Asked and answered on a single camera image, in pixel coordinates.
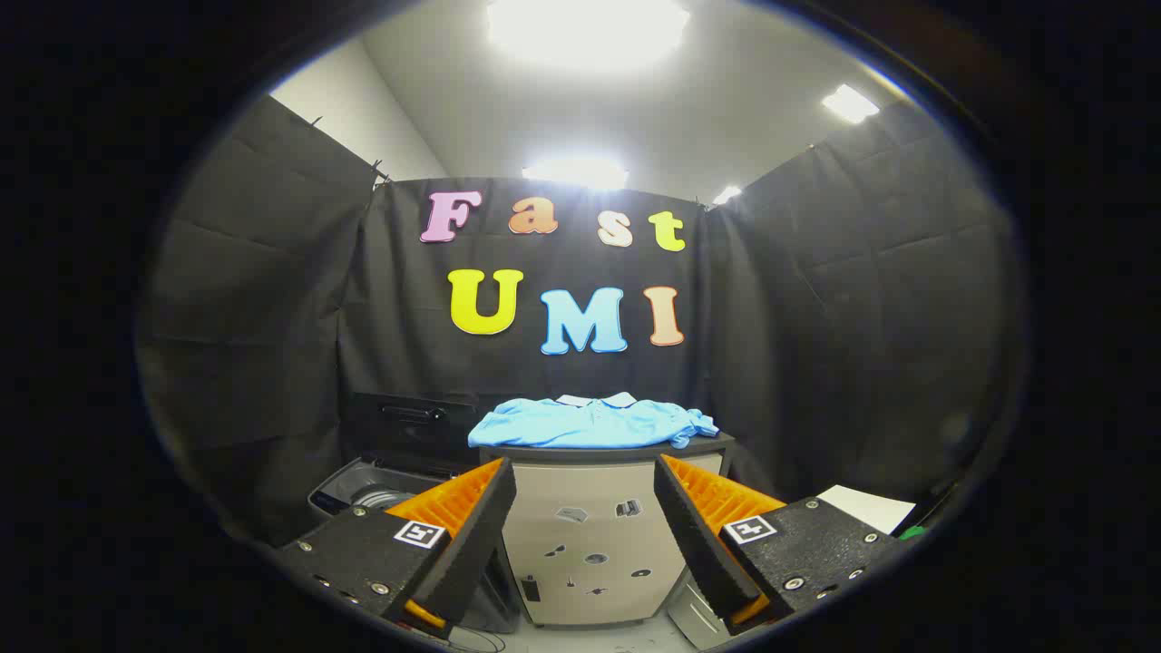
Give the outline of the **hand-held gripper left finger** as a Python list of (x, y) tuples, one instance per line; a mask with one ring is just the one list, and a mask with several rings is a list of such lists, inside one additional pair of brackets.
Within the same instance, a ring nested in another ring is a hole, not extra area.
[(277, 548), (277, 569), (367, 619), (449, 636), (517, 497), (507, 458), (390, 507), (353, 505)]

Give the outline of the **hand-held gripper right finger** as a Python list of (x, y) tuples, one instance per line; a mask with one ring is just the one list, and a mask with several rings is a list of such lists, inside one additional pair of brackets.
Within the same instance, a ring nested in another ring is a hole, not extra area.
[(661, 454), (652, 491), (729, 636), (838, 598), (903, 557), (903, 541), (824, 498), (784, 503)]

